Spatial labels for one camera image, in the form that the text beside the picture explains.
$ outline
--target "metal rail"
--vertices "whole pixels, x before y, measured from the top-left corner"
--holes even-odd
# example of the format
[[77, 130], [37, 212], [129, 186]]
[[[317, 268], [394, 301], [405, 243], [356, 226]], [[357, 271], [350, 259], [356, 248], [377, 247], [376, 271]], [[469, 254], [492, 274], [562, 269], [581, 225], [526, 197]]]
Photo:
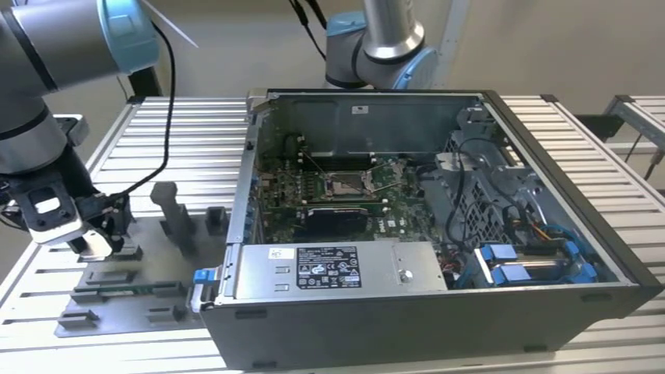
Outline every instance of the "metal rail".
[[[665, 202], [558, 103], [504, 97], [526, 128], [601, 211], [612, 227], [665, 283]], [[123, 189], [161, 160], [167, 99], [129, 105], [88, 167], [105, 192]], [[231, 207], [243, 137], [244, 99], [180, 98], [172, 132], [172, 162], [163, 180], [177, 180], [191, 211]], [[151, 185], [133, 195], [133, 211], [157, 215]], [[59, 339], [56, 319], [84, 264], [65, 249], [31, 245], [0, 286], [0, 371], [224, 372], [205, 329]], [[561, 351], [436, 362], [325, 369], [325, 373], [476, 371], [496, 373], [658, 372], [665, 367], [665, 295], [625, 319], [593, 324]]]
[[658, 149], [665, 150], [665, 96], [620, 95], [612, 99], [605, 112], [618, 115]]

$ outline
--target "black cable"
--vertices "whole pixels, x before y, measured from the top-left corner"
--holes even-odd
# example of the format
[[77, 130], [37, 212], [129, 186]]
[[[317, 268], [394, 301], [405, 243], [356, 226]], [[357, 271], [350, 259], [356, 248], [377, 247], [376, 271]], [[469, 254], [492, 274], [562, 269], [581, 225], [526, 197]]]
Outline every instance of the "black cable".
[[305, 0], [306, 3], [309, 4], [309, 8], [313, 10], [313, 14], [316, 15], [316, 18], [318, 19], [318, 23], [321, 23], [322, 29], [328, 29], [328, 21], [325, 20], [325, 15], [322, 14], [321, 7], [318, 6], [318, 2], [316, 0]]
[[456, 192], [456, 200], [453, 202], [453, 209], [448, 213], [448, 219], [445, 220], [445, 236], [448, 236], [448, 239], [457, 245], [460, 250], [462, 250], [465, 252], [470, 252], [470, 250], [466, 248], [466, 244], [461, 240], [457, 240], [456, 238], [453, 238], [453, 234], [450, 231], [450, 225], [453, 222], [453, 218], [456, 216], [457, 210], [460, 209], [461, 196], [462, 196], [462, 193], [465, 192], [465, 164], [461, 161], [461, 157], [457, 157], [457, 159], [460, 160], [460, 172], [458, 172], [460, 181], [457, 182], [457, 192]]
[[152, 173], [149, 173], [145, 178], [137, 181], [125, 191], [119, 192], [111, 196], [111, 199], [116, 200], [119, 198], [127, 197], [141, 185], [144, 185], [152, 178], [155, 178], [159, 173], [164, 171], [168, 165], [168, 147], [171, 141], [171, 125], [172, 125], [172, 117], [173, 117], [173, 103], [176, 101], [176, 58], [173, 56], [173, 48], [171, 42], [168, 41], [167, 35], [153, 23], [155, 30], [157, 31], [159, 36], [164, 40], [164, 44], [167, 45], [168, 50], [168, 59], [171, 62], [171, 93], [168, 96], [168, 111], [167, 111], [167, 124], [164, 129], [164, 156], [163, 156], [163, 164], [159, 165], [159, 168], [155, 169]]
[[646, 174], [644, 175], [644, 180], [648, 181], [649, 177], [652, 176], [653, 169], [656, 168], [656, 164], [649, 165], [649, 169], [646, 169]]
[[[456, 201], [453, 202], [453, 209], [450, 210], [450, 213], [448, 214], [448, 219], [445, 220], [445, 235], [448, 236], [448, 239], [462, 249], [465, 250], [466, 252], [469, 251], [469, 249], [466, 248], [466, 244], [464, 243], [464, 237], [462, 237], [462, 240], [457, 240], [456, 238], [453, 238], [452, 236], [452, 232], [450, 232], [450, 225], [452, 225], [452, 221], [453, 221], [453, 218], [456, 216], [456, 212], [457, 210], [460, 209], [460, 203], [461, 203], [461, 196], [462, 196], [462, 193], [464, 193], [464, 190], [465, 190], [465, 164], [461, 160], [461, 154], [466, 154], [468, 156], [470, 156], [466, 152], [464, 152], [461, 150], [462, 146], [473, 141], [473, 140], [477, 140], [477, 141], [481, 141], [481, 142], [485, 142], [485, 143], [489, 143], [492, 144], [494, 147], [497, 147], [498, 150], [500, 149], [500, 146], [498, 144], [496, 144], [492, 140], [489, 139], [485, 139], [485, 138], [468, 138], [465, 139], [465, 141], [457, 146], [457, 160], [460, 161], [460, 181], [457, 183], [457, 195], [456, 195]], [[524, 207], [521, 207], [518, 204], [517, 204], [517, 201], [506, 194], [505, 191], [502, 191], [497, 184], [493, 182], [492, 180], [492, 175], [488, 176], [488, 183], [489, 185], [492, 186], [492, 188], [497, 191], [498, 195], [501, 195], [501, 197], [508, 201], [508, 203], [510, 204], [509, 206], [514, 206], [516, 209], [520, 211], [520, 218], [524, 222], [528, 222], [526, 221], [526, 210], [524, 209]]]
[[116, 76], [117, 84], [120, 85], [120, 88], [123, 89], [123, 94], [125, 95], [125, 102], [129, 100], [129, 95], [125, 90], [125, 85], [123, 84], [123, 81], [120, 80], [120, 77]]
[[628, 154], [625, 155], [624, 162], [628, 162], [628, 160], [630, 159], [630, 155], [633, 154], [634, 148], [637, 147], [637, 143], [640, 143], [641, 139], [642, 139], [642, 134], [637, 135], [637, 139], [634, 140], [633, 146], [630, 147], [630, 150], [628, 151]]
[[15, 230], [24, 231], [23, 227], [15, 226], [13, 224], [9, 224], [9, 222], [7, 222], [3, 218], [0, 218], [0, 224], [3, 224], [4, 226], [7, 226], [8, 228], [13, 228]]
[[309, 29], [309, 20], [308, 20], [308, 15], [304, 12], [302, 5], [300, 4], [298, 0], [289, 0], [290, 8], [293, 8], [294, 14], [298, 17], [300, 25], [302, 25], [304, 31], [308, 33], [309, 39], [312, 40], [313, 46], [316, 47], [316, 50], [318, 51], [318, 54], [321, 55], [322, 60], [325, 61], [325, 54], [321, 51], [321, 48], [318, 47], [318, 43], [316, 39], [313, 38], [312, 30]]

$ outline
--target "blue drive bracket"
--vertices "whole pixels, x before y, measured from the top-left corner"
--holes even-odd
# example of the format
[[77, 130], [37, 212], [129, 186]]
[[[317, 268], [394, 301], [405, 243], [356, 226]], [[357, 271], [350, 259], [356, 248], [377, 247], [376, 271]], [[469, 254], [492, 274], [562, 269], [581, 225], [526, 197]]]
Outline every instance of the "blue drive bracket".
[[485, 244], [480, 249], [485, 261], [516, 261], [517, 251], [510, 244]]
[[530, 281], [530, 275], [521, 264], [501, 265], [494, 268], [492, 270], [492, 278], [498, 287]]

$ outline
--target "motherboard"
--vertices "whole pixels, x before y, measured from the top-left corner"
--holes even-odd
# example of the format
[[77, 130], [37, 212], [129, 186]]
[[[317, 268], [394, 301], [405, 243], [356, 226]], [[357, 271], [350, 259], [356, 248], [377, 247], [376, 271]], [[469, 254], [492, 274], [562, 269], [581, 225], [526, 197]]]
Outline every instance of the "motherboard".
[[265, 243], [438, 242], [441, 232], [404, 155], [298, 152], [260, 170]]

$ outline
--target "aluminum extrusion table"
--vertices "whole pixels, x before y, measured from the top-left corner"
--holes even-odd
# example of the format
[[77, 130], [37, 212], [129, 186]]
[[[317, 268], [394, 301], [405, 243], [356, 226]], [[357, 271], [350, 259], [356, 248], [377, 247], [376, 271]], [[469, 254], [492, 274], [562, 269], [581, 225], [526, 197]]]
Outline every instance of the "aluminum extrusion table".
[[[665, 200], [557, 102], [504, 97], [520, 120], [649, 269], [665, 283]], [[97, 188], [115, 192], [163, 157], [168, 99], [128, 104], [88, 167]], [[172, 159], [157, 180], [177, 182], [192, 213], [233, 203], [245, 133], [244, 99], [179, 98]], [[137, 189], [135, 215], [156, 216], [152, 183]], [[68, 249], [32, 244], [0, 286], [0, 371], [228, 372], [205, 329], [57, 338], [56, 319], [84, 264]], [[617, 373], [665, 371], [665, 294], [625, 319], [592, 325], [554, 353], [368, 365], [296, 372]]]

